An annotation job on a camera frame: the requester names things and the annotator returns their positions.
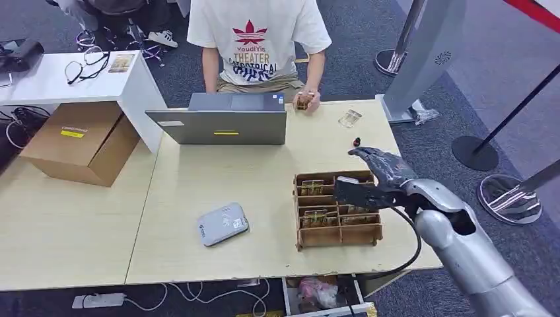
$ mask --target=white t-shirt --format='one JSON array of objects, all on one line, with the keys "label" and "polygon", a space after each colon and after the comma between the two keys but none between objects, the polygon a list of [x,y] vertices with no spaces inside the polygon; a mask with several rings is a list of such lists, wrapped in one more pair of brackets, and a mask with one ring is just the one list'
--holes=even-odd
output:
[{"label": "white t-shirt", "polygon": [[296,73],[294,42],[309,54],[332,43],[316,0],[192,0],[187,41],[218,48],[235,85]]}]

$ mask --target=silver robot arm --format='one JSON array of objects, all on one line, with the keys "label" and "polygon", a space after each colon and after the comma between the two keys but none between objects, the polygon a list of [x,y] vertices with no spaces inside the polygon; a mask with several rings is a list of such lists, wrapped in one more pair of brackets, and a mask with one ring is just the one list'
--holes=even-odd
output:
[{"label": "silver robot arm", "polygon": [[374,209],[404,206],[479,316],[552,316],[515,277],[466,202],[434,180],[418,179],[398,155],[372,147],[348,154],[367,163],[378,185],[337,180],[336,200]]},{"label": "silver robot arm", "polygon": [[434,180],[401,185],[421,207],[413,215],[429,244],[479,316],[552,316],[519,282],[473,209]]}]

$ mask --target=red logo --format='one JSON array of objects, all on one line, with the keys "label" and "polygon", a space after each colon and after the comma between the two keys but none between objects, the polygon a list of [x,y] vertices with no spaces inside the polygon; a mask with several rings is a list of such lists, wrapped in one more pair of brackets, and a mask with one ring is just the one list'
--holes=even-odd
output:
[{"label": "red logo", "polygon": [[268,29],[261,28],[260,30],[255,32],[255,27],[251,23],[251,20],[249,20],[249,22],[247,22],[247,25],[245,26],[245,31],[238,28],[233,29],[233,32],[237,34],[237,37],[239,38],[235,42],[243,43],[243,45],[247,45],[249,43],[259,44],[259,42],[264,41],[262,37],[266,33],[266,30]]}]

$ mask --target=cardboard box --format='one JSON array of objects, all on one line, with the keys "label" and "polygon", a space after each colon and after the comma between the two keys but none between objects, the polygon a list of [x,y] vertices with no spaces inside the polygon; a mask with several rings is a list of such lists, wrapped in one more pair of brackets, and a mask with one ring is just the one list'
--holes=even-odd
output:
[{"label": "cardboard box", "polygon": [[52,178],[111,186],[138,140],[116,102],[61,104],[20,156]]}]

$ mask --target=white sneaker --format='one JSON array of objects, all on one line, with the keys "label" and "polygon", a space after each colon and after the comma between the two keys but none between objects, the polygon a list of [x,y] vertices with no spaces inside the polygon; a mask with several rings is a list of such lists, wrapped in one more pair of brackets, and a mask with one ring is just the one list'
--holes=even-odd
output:
[{"label": "white sneaker", "polygon": [[169,32],[162,31],[162,32],[150,32],[148,35],[148,40],[158,42],[163,45],[170,46],[172,48],[176,48],[179,46],[177,42],[173,40],[173,37],[169,34]]}]

